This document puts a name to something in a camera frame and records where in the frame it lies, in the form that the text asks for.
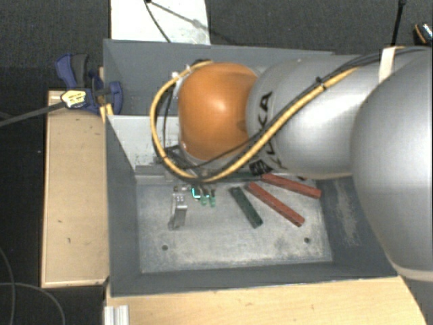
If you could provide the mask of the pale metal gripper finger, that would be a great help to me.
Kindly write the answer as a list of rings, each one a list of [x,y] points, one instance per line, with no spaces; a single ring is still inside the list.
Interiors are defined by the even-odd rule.
[[[188,203],[184,195],[178,195],[176,197],[176,228],[180,228],[185,225],[187,210]]]
[[[168,222],[168,228],[170,230],[175,230],[179,227],[179,204],[180,204],[180,193],[178,187],[173,188],[172,194],[172,204],[170,210],[170,219]]]

